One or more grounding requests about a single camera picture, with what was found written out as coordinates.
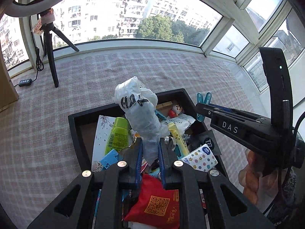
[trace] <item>white wall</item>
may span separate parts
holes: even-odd
[[[293,99],[293,126],[295,126],[300,115],[305,111],[305,50],[299,55],[289,67]],[[269,87],[260,94],[267,116],[271,116]],[[299,133],[305,139],[305,122],[301,123]]]

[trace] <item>tree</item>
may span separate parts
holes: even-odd
[[[94,40],[100,40],[101,37],[98,35],[95,35],[92,39],[88,39],[88,41],[94,41]]]
[[[168,40],[183,43],[183,34],[172,32],[173,22],[169,17],[151,16],[142,20],[136,38]]]
[[[209,29],[196,29],[192,26],[187,26],[184,21],[175,21],[172,26],[173,34],[178,34],[180,31],[184,37],[184,43],[191,45],[200,45],[204,38],[208,35]]]
[[[56,44],[53,45],[53,49],[59,48],[59,47],[64,47],[67,46],[68,44],[66,43],[61,43],[61,42],[57,42]]]
[[[112,34],[109,34],[107,36],[103,36],[102,39],[103,40],[106,40],[106,39],[116,39],[117,38],[117,35],[112,35]]]

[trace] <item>plaid carpet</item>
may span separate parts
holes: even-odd
[[[117,84],[137,76],[155,93],[185,88],[196,103],[197,92],[210,91],[214,104],[253,111],[224,63],[200,54],[115,53],[56,68],[57,89],[46,66],[31,86],[16,88],[19,100],[0,113],[0,203],[19,229],[80,173],[68,115],[112,103]],[[33,70],[27,71],[13,83],[33,76]],[[244,148],[218,132],[215,136],[237,186],[238,172],[246,165]]]

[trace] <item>glass pane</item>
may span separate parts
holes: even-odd
[[[280,48],[283,50],[287,66],[303,51],[305,46],[305,28],[294,10],[291,10],[286,20],[264,45],[264,47]],[[245,68],[260,91],[268,86],[263,71],[263,62],[260,53],[257,53]]]
[[[213,51],[235,58],[248,43],[249,41],[234,26],[231,26]]]
[[[19,18],[4,14],[0,19],[0,41],[7,69],[29,59],[21,36]]]
[[[249,3],[246,7],[246,11],[258,31],[260,31],[267,23],[281,1],[282,0],[252,0]]]
[[[63,0],[53,9],[54,25],[75,44],[146,38],[200,46],[222,18],[199,0]],[[66,45],[54,33],[52,41]]]

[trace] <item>human hand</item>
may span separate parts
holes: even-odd
[[[257,164],[257,156],[253,151],[246,150],[245,155],[248,161],[248,165],[239,172],[238,181],[240,185],[244,187],[243,194],[246,196],[252,204],[258,202],[258,187],[259,178],[262,176],[261,173],[255,171],[255,164]],[[277,181],[277,171],[264,177],[262,188],[268,190],[273,187]]]

